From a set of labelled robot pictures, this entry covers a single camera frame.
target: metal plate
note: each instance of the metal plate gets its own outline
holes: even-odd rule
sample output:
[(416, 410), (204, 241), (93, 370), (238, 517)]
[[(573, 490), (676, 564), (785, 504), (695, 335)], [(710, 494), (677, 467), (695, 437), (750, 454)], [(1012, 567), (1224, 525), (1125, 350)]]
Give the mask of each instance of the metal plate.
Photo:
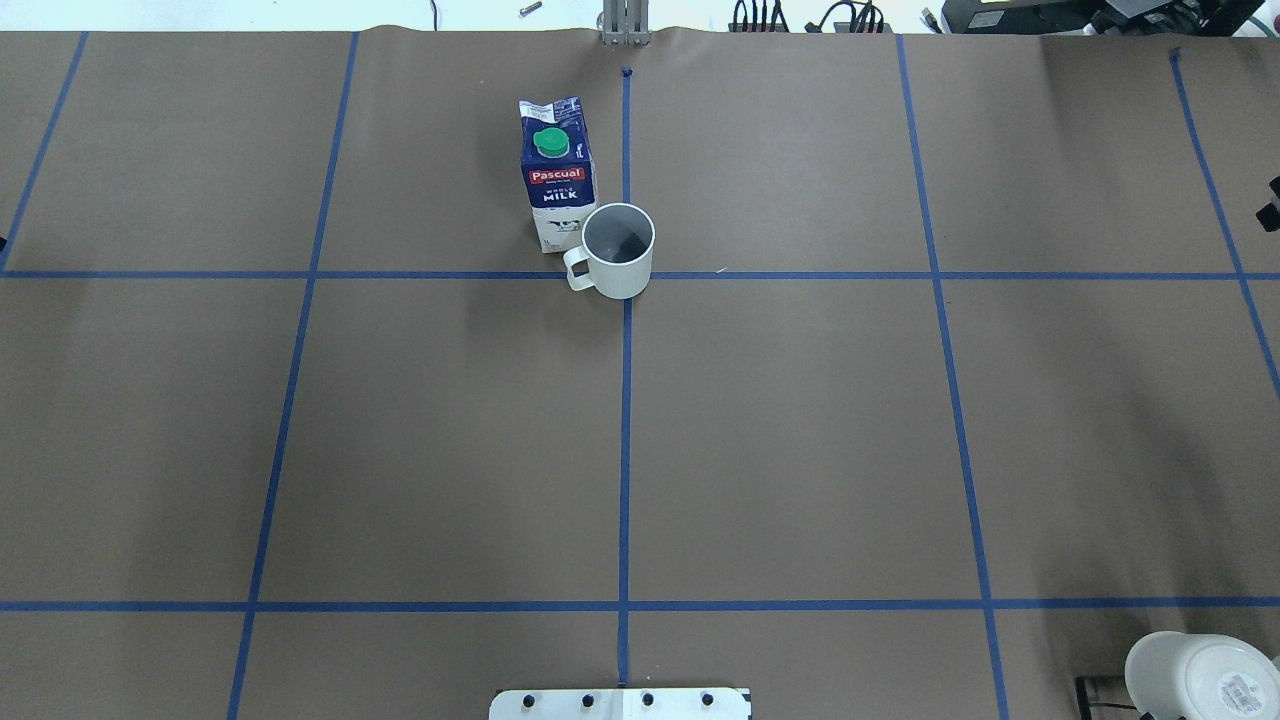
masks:
[(506, 691), (489, 705), (489, 720), (750, 720), (751, 691), (735, 688), (637, 688)]

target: blue tape line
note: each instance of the blue tape line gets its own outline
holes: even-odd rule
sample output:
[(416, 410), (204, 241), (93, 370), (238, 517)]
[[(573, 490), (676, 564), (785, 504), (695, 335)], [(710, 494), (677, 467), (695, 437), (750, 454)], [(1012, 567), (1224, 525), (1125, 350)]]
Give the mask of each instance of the blue tape line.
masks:
[(631, 202), (631, 65), (622, 65), (622, 201)]
[(940, 272), (945, 281), (1234, 281), (1233, 273)]
[(497, 612), (614, 612), (612, 600), (547, 600), (497, 602), (259, 602), (259, 612), (425, 612), (425, 614), (497, 614)]
[[(335, 279), (335, 281), (562, 281), (553, 270), (4, 270), (10, 279)], [(1039, 270), (942, 270), (945, 281), (1212, 281), (1236, 282), (1235, 273), (1102, 273)], [(1251, 281), (1280, 281), (1280, 273), (1244, 273)], [(914, 270), (666, 270), (655, 281), (929, 281)]]
[(982, 610), (980, 600), (635, 600), (635, 612), (849, 612)]
[(997, 610), (1105, 610), (1108, 607), (1280, 607), (1280, 597), (1060, 597), (993, 600)]
[(655, 281), (927, 281), (924, 272), (829, 272), (829, 270), (723, 270), (716, 272), (659, 272)]
[(227, 703), (227, 719), (236, 720), (239, 715), (239, 698), (244, 691), (244, 669), (248, 667), (248, 648), (253, 641), (253, 621), (257, 615), (250, 606), (244, 611), (244, 624), (241, 626), (241, 643), (236, 651), (236, 673), (232, 675), (232, 694)]
[(631, 300), (622, 301), (622, 451), (618, 489), (618, 685), (631, 678), (630, 634), (627, 615), (631, 601)]
[[(613, 600), (534, 601), (88, 601), (10, 600), (0, 601), (0, 612), (246, 612), (255, 614), (518, 614), (518, 612), (617, 612)], [(910, 612), (983, 610), (1106, 610), (1116, 607), (1280, 607), (1280, 596), (1204, 597), (1010, 597), (991, 601), (972, 598), (924, 600), (632, 600), (630, 612)]]
[(12, 600), (0, 612), (244, 612), (247, 602), (187, 602), (152, 600)]
[(22, 218), (27, 214), (27, 202), (31, 201), (31, 193), (36, 190), (36, 178), (40, 177), (40, 168), (45, 164), (45, 154), (49, 151), (49, 143), (54, 140), (54, 129), (58, 127), (58, 119), (63, 115), (67, 95), (72, 91), (72, 81), (76, 79), (76, 70), (79, 69), (81, 58), (84, 56), (86, 42), (88, 42), (88, 32), (82, 32), (79, 41), (76, 42), (76, 51), (72, 54), (72, 64), (67, 68), (67, 77), (63, 78), (63, 87), (58, 91), (54, 111), (50, 113), (49, 123), (45, 126), (45, 135), (40, 138), (36, 159), (32, 160), (31, 172), (27, 173), (27, 184), (22, 187), (22, 196), (18, 197), (18, 209), (14, 210), (13, 223), (9, 224), (9, 245), (4, 250), (0, 250), (0, 270), (4, 270), (9, 263), (9, 255), (18, 241), (18, 231), (22, 229)]
[(306, 279), (306, 270), (5, 270), (13, 279), (233, 281)]
[(326, 281), (564, 281), (564, 273), (541, 270), (320, 270), (316, 277)]
[(996, 689), (996, 707), (1000, 720), (1009, 720), (1009, 698), (1005, 693), (1005, 670), (1000, 657), (1000, 638), (996, 630), (996, 612), (991, 607), (991, 577), (987, 570), (987, 550), (982, 538), (982, 516), (978, 510), (978, 493), (973, 484), (973, 465), (969, 459), (969, 438), (964, 425), (964, 407), (960, 404), (960, 384), (956, 379), (955, 355), (951, 347), (951, 328), (947, 323), (947, 306), (942, 296), (942, 274), (938, 268), (938, 250), (933, 240), (933, 218), (929, 214), (929, 193), (924, 184), (924, 161), (920, 156), (920, 137), (915, 124), (915, 108), (911, 101), (911, 77), (906, 64), (906, 45), (902, 36), (897, 41), (897, 67), (902, 78), (902, 101), (906, 108), (906, 128), (911, 140), (911, 160), (915, 164), (915, 190), (920, 200), (920, 218), (924, 223), (924, 245), (929, 252), (929, 272), (933, 275), (933, 305), (938, 315), (938, 331), (942, 336), (942, 360), (947, 370), (947, 387), (951, 392), (951, 416), (956, 429), (956, 450), (960, 454), (960, 471), (964, 475), (965, 501), (969, 506), (969, 532), (973, 536), (973, 555), (978, 566), (978, 587), (982, 591), (983, 620), (987, 626), (987, 650), (991, 655), (991, 675)]
[(271, 538), (271, 520), (275, 516), (275, 498), (280, 488), (280, 470), (284, 466), (284, 448), (289, 439), (289, 421), (293, 416), (293, 398), (298, 387), (298, 370), (302, 365), (302, 350), (306, 346), (307, 325), (311, 320), (311, 302), (315, 296), (316, 272), (320, 269), (320, 251), (324, 249), (324, 231), (329, 219), (329, 200), (333, 195), (333, 178), (338, 172), (338, 154), (342, 150), (342, 131), (346, 126), (347, 101), (351, 97), (351, 78), (356, 69), (356, 50), (360, 47), (360, 33), (351, 33), (351, 46), (347, 50), (347, 69), (342, 81), (342, 99), (338, 101), (338, 119), (333, 127), (333, 142), (329, 147), (329, 168), (325, 170), (324, 192), (320, 196), (320, 213), (316, 217), (316, 234), (311, 243), (311, 266), (306, 291), (302, 293), (302, 310), (298, 313), (298, 332), (293, 341), (293, 359), (289, 361), (289, 379), (284, 388), (284, 406), (280, 410), (280, 427), (275, 436), (275, 455), (271, 459), (271, 475), (266, 484), (266, 502), (262, 506), (262, 523), (257, 534), (257, 551), (253, 555), (253, 574), (248, 587), (248, 610), (244, 611), (244, 625), (241, 630), (239, 652), (236, 655), (236, 673), (232, 676), (230, 701), (227, 705), (227, 720), (236, 720), (239, 714), (241, 691), (244, 687), (244, 670), (248, 667), (248, 651), (253, 639), (255, 605), (262, 589), (262, 569), (266, 565), (266, 548)]
[(1280, 372), (1276, 370), (1276, 359), (1271, 354), (1271, 345), (1267, 342), (1266, 329), (1262, 327), (1262, 318), (1258, 307), (1253, 304), (1253, 291), (1249, 290), (1249, 281), (1244, 275), (1244, 264), (1240, 261), (1240, 252), (1235, 247), (1235, 238), (1231, 237), (1231, 227), (1226, 223), (1226, 213), (1222, 210), (1222, 201), (1217, 195), (1217, 186), (1213, 183), (1213, 173), (1208, 169), (1208, 160), (1204, 158), (1204, 147), (1201, 146), (1199, 133), (1196, 132), (1196, 118), (1192, 117), (1192, 104), (1187, 97), (1187, 85), (1183, 82), (1181, 49), (1174, 47), (1169, 51), (1169, 67), (1174, 72), (1174, 85), (1178, 86), (1178, 100), (1183, 105), (1183, 118), (1187, 120), (1187, 132), (1192, 137), (1192, 149), (1196, 150), (1196, 160), (1199, 161), (1201, 173), (1204, 176), (1204, 187), (1208, 188), (1210, 201), (1213, 204), (1213, 214), (1217, 215), (1217, 225), (1222, 229), (1222, 240), (1226, 241), (1226, 251), (1231, 255), (1231, 266), (1235, 268), (1235, 277), (1240, 282), (1240, 295), (1244, 296), (1244, 305), (1249, 310), (1249, 320), (1253, 322), (1253, 332), (1258, 336), (1258, 346), (1262, 350), (1262, 361), (1271, 374), (1271, 388), (1280, 398)]

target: milk carton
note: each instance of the milk carton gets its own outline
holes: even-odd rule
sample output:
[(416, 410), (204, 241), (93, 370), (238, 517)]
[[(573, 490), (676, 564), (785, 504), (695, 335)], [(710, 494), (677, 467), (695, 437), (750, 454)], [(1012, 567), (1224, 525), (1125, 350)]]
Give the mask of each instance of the milk carton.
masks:
[(582, 222), (595, 210), (595, 163), (577, 96), (550, 105), (520, 101), (525, 143), (520, 169), (543, 252), (582, 243)]

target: pascual logo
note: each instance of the pascual logo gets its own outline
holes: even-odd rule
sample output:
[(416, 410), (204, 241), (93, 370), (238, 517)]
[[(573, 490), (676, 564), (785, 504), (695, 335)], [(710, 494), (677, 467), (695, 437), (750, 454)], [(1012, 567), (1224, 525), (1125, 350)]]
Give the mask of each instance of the pascual logo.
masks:
[(541, 184), (544, 182), (586, 179), (586, 168), (579, 165), (559, 170), (529, 170), (529, 183)]

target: mug handle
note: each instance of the mug handle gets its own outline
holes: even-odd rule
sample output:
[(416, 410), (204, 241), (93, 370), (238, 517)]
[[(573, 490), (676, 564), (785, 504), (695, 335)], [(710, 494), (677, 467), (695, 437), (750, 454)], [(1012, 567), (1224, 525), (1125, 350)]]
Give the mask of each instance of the mug handle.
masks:
[(581, 245), (564, 252), (564, 278), (568, 281), (568, 286), (573, 288), (575, 292), (580, 290), (586, 290), (589, 287), (595, 287), (595, 281), (591, 279), (590, 273), (585, 275), (573, 274), (573, 265), (585, 261), (586, 261), (586, 249), (584, 249)]

